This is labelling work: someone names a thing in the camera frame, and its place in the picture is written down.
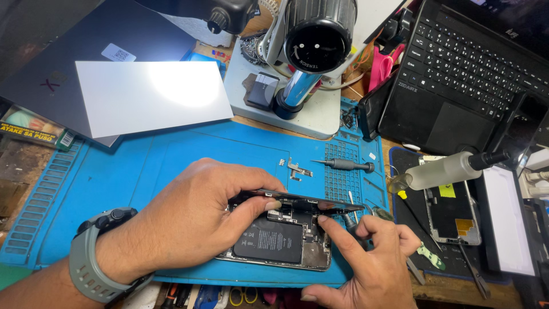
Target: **wristwatch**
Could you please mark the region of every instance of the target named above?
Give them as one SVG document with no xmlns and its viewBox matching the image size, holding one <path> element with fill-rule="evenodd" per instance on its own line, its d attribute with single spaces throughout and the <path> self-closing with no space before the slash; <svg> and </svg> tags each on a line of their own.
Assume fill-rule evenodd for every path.
<svg viewBox="0 0 549 309">
<path fill-rule="evenodd" d="M 109 279 L 99 269 L 96 260 L 96 240 L 137 214 L 131 207 L 104 211 L 80 224 L 72 239 L 69 254 L 69 273 L 75 287 L 88 298 L 108 303 L 105 308 L 127 297 L 131 292 L 144 288 L 154 276 L 147 274 L 131 285 L 120 284 Z"/>
</svg>

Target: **laptop lid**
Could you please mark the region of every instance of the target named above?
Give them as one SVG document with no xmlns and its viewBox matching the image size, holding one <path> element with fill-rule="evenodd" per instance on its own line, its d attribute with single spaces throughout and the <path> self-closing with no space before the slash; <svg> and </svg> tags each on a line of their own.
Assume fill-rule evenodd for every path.
<svg viewBox="0 0 549 309">
<path fill-rule="evenodd" d="M 538 56 L 549 60 L 549 1 L 439 0 Z"/>
<path fill-rule="evenodd" d="M 134 0 L 107 0 L 0 84 L 0 96 L 91 139 L 75 61 L 112 61 L 118 51 L 125 60 L 179 61 L 195 44 Z M 94 140 L 110 147 L 117 138 Z"/>
</svg>

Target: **touchpad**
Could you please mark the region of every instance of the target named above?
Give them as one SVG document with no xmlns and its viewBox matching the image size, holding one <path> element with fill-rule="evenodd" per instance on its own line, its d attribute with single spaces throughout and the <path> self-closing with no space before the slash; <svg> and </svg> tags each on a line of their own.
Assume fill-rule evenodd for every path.
<svg viewBox="0 0 549 309">
<path fill-rule="evenodd" d="M 427 147 L 442 153 L 457 153 L 466 146 L 482 151 L 495 124 L 479 115 L 444 102 Z"/>
</svg>

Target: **bottle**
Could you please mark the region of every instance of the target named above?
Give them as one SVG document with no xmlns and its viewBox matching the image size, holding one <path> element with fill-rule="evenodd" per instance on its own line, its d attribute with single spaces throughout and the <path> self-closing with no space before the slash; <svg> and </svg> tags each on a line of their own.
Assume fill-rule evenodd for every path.
<svg viewBox="0 0 549 309">
<path fill-rule="evenodd" d="M 423 190 L 440 185 L 459 183 L 479 178 L 482 170 L 509 159 L 507 150 L 492 153 L 472 154 L 463 151 L 451 156 L 426 162 L 423 165 L 409 168 L 406 174 L 412 175 L 410 188 Z"/>
</svg>

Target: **laptop keyboard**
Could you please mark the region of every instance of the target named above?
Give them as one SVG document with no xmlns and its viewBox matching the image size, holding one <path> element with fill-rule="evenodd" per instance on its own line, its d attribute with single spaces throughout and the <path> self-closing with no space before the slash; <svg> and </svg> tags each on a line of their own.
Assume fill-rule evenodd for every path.
<svg viewBox="0 0 549 309">
<path fill-rule="evenodd" d="M 501 120 L 515 93 L 549 97 L 548 81 L 514 59 L 425 17 L 401 64 L 399 78 L 486 117 Z"/>
</svg>

